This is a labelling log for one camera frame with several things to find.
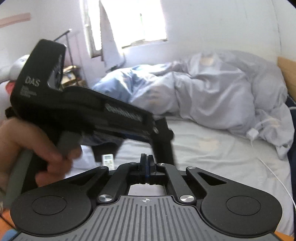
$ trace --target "white bed sheet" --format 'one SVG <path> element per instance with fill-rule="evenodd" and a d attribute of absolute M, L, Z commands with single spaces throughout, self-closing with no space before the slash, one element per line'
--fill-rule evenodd
<path fill-rule="evenodd" d="M 167 118 L 167 121 L 175 134 L 173 149 L 178 169 L 185 170 L 187 166 L 197 166 L 270 193 L 279 200 L 283 209 L 277 231 L 287 235 L 294 234 L 292 201 L 279 181 L 256 157 L 257 153 L 292 193 L 288 159 L 280 160 L 274 146 L 266 141 L 256 140 L 253 142 L 254 150 L 249 140 L 227 131 L 212 130 L 178 118 Z M 152 154 L 150 145 L 126 140 L 117 153 L 115 166 L 126 162 L 139 162 L 141 153 Z M 79 169 L 82 166 L 91 169 L 99 165 L 95 164 L 89 152 L 87 156 L 87 165 L 85 160 L 83 164 L 76 161 L 70 175 L 81 172 Z M 151 195 L 148 187 L 133 188 L 132 193 L 142 194 L 145 190 L 149 192 L 146 195 Z M 161 190 L 158 188 L 156 192 L 158 195 Z"/>

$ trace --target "wooden headboard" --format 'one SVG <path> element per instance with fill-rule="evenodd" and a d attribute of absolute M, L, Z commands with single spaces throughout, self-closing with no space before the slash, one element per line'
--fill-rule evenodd
<path fill-rule="evenodd" d="M 289 94 L 296 100 L 296 62 L 278 57 L 278 66 L 285 78 Z"/>

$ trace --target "grooved gray surface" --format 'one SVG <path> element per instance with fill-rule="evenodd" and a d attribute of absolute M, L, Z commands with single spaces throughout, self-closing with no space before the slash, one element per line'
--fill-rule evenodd
<path fill-rule="evenodd" d="M 194 207 L 176 204 L 170 196 L 121 196 L 112 205 L 99 206 L 89 220 L 68 234 L 35 237 L 21 233 L 15 241 L 275 241 L 272 234 L 240 239 L 207 226 Z"/>

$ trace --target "white wall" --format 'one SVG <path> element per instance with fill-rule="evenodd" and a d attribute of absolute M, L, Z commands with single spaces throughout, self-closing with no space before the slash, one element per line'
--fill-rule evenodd
<path fill-rule="evenodd" d="M 38 1 L 5 0 L 0 5 L 0 18 L 31 13 L 31 21 L 0 28 L 0 67 L 11 65 L 32 51 L 39 39 Z"/>
<path fill-rule="evenodd" d="M 84 75 L 90 86 L 95 83 L 96 78 L 105 75 L 104 62 L 101 58 L 90 58 L 86 47 L 81 18 L 79 0 L 36 0 L 40 2 L 40 38 L 53 40 L 67 31 L 69 34 L 70 47 L 75 65 L 82 67 Z"/>
<path fill-rule="evenodd" d="M 296 61 L 296 9 L 287 0 L 273 0 L 281 36 L 281 55 Z"/>
<path fill-rule="evenodd" d="M 162 0 L 168 42 L 126 50 L 127 66 L 170 61 L 205 48 L 243 50 L 276 60 L 275 10 L 266 0 Z"/>
<path fill-rule="evenodd" d="M 73 29 L 70 45 L 74 63 L 82 66 L 82 74 L 85 73 L 89 85 L 92 85 L 96 78 L 105 75 L 105 67 L 100 57 L 93 59 L 89 57 L 83 33 L 81 1 L 26 0 L 22 1 L 26 4 L 22 4 L 24 6 L 20 7 L 20 10 L 24 12 L 24 7 L 29 6 L 28 2 L 31 3 L 29 8 L 33 18 L 33 8 L 37 10 L 39 38 L 54 39 L 67 29 Z M 5 2 L 20 4 L 21 0 Z M 280 38 L 279 34 L 277 18 L 280 19 L 279 14 L 284 14 L 276 12 L 270 0 L 161 0 L 161 2 L 168 41 L 125 49 L 126 66 L 163 63 L 205 48 L 243 50 L 273 61 L 276 61 L 277 56 L 281 54 L 281 44 L 282 52 L 291 52 L 285 46 L 290 46 L 292 38 L 286 43 L 283 40 L 284 36 Z M 21 32 L 29 34 L 25 28 L 18 28 Z M 33 34 L 31 39 L 36 39 L 32 27 L 30 32 Z M 9 41 L 11 43 L 14 41 L 12 38 L 14 37 L 10 37 Z M 28 47 L 23 45 L 18 52 L 28 53 L 29 51 L 25 50 L 32 48 L 35 43 L 36 41 L 32 40 L 26 42 Z"/>

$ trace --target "finger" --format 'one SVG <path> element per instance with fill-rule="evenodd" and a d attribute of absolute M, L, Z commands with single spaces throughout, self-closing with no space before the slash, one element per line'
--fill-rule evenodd
<path fill-rule="evenodd" d="M 64 179 L 65 175 L 53 175 L 48 172 L 39 172 L 35 176 L 38 187 L 42 187 Z"/>
<path fill-rule="evenodd" d="M 5 122 L 5 120 L 1 120 L 0 121 L 0 126 L 2 126 L 4 122 Z"/>
<path fill-rule="evenodd" d="M 72 168 L 72 160 L 64 159 L 60 164 L 49 163 L 47 171 L 49 174 L 59 175 L 69 172 Z"/>
<path fill-rule="evenodd" d="M 70 151 L 70 153 L 67 155 L 67 158 L 70 160 L 77 159 L 82 154 L 81 146 L 78 146 L 77 148 Z"/>
<path fill-rule="evenodd" d="M 62 155 L 48 136 L 39 127 L 12 118 L 3 123 L 7 142 L 15 145 L 15 149 L 27 148 L 33 150 L 39 157 L 48 162 L 62 161 Z"/>

